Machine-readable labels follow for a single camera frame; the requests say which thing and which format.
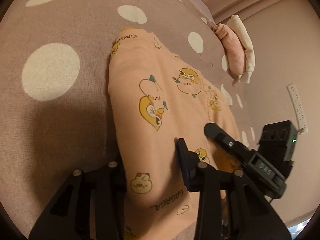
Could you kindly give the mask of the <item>peach cartoon print baby garment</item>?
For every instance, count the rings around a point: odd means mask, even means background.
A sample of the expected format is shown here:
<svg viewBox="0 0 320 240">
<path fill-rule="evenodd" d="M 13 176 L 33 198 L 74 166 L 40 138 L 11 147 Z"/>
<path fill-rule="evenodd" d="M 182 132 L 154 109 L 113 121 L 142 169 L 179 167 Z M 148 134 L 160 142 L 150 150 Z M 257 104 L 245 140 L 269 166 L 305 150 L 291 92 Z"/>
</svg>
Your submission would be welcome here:
<svg viewBox="0 0 320 240">
<path fill-rule="evenodd" d="M 239 132 L 222 93 L 199 70 L 143 29 L 121 31 L 112 49 L 108 92 L 123 160 L 126 239 L 173 239 L 197 219 L 199 194 L 184 186 L 175 142 L 195 158 L 233 172 L 239 161 L 204 135 L 216 123 Z"/>
</svg>

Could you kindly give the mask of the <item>mauve polka dot bedspread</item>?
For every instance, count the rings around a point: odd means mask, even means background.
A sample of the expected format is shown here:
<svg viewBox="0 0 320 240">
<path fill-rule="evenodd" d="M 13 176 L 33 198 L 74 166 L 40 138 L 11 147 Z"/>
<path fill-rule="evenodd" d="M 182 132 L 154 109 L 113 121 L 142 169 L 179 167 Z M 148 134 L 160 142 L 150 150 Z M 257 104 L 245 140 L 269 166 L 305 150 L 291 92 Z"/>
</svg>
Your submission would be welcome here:
<svg viewBox="0 0 320 240">
<path fill-rule="evenodd" d="M 1 21 L 1 204 L 25 237 L 75 170 L 120 156 L 108 92 L 116 38 L 143 29 L 219 89 L 233 79 L 189 0 L 14 0 Z"/>
</svg>

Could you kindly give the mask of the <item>pink folded cloth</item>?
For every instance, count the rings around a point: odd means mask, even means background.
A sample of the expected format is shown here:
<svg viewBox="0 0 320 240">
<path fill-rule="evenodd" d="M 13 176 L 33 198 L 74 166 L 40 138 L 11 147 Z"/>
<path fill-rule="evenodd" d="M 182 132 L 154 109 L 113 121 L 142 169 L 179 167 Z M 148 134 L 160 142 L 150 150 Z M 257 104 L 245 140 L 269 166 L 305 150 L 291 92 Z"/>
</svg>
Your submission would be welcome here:
<svg viewBox="0 0 320 240">
<path fill-rule="evenodd" d="M 229 73 L 233 78 L 233 85 L 235 85 L 239 80 L 239 76 L 242 76 L 245 72 L 245 50 L 238 36 L 229 26 L 219 23 L 214 29 L 214 33 L 224 47 Z"/>
</svg>

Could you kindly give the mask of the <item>cream folded cloth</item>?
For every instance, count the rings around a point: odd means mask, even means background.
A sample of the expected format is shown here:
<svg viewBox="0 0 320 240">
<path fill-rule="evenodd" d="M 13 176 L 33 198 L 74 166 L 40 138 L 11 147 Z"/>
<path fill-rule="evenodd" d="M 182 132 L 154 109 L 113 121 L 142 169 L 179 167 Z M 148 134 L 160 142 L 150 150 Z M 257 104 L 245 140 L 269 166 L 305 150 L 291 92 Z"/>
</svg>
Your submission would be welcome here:
<svg viewBox="0 0 320 240">
<path fill-rule="evenodd" d="M 241 74 L 240 82 L 250 84 L 250 80 L 255 69 L 255 53 L 252 40 L 247 32 L 245 25 L 238 15 L 231 16 L 231 18 L 227 22 L 227 25 L 237 35 L 245 52 L 245 72 L 244 74 Z"/>
</svg>

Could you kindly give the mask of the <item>white wall power strip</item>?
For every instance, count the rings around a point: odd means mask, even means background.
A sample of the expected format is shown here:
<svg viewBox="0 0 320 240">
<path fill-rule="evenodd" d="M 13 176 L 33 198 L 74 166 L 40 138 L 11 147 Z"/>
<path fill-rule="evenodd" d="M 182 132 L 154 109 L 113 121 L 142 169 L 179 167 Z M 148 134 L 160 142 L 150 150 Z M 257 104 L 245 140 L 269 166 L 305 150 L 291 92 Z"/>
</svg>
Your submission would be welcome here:
<svg viewBox="0 0 320 240">
<path fill-rule="evenodd" d="M 308 132 L 308 125 L 306 122 L 306 117 L 303 109 L 303 105 L 301 99 L 298 94 L 297 87 L 294 83 L 287 85 L 287 91 L 289 93 L 291 102 L 293 104 L 293 109 L 295 111 L 298 132 L 299 134 L 304 134 Z"/>
</svg>

